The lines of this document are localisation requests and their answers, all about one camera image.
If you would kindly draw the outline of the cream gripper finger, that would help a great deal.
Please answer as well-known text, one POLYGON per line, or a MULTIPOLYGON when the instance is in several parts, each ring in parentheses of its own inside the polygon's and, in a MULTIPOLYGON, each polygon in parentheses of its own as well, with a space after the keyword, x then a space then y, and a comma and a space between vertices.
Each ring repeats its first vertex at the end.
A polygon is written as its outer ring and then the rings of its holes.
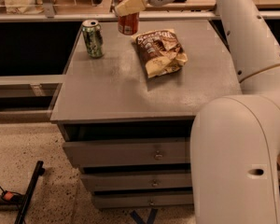
POLYGON ((115 11, 120 17, 123 17, 144 11, 146 7, 147 0, 123 0, 115 6, 115 11))

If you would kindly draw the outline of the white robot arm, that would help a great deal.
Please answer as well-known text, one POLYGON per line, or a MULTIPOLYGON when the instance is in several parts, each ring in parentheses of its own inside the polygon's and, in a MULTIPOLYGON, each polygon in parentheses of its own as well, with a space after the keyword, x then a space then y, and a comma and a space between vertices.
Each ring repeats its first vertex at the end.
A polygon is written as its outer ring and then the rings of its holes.
MULTIPOLYGON (((125 0, 118 15, 174 0, 125 0)), ((242 92, 197 114, 190 137, 197 224, 280 224, 280 45, 252 0, 216 0, 242 92)))

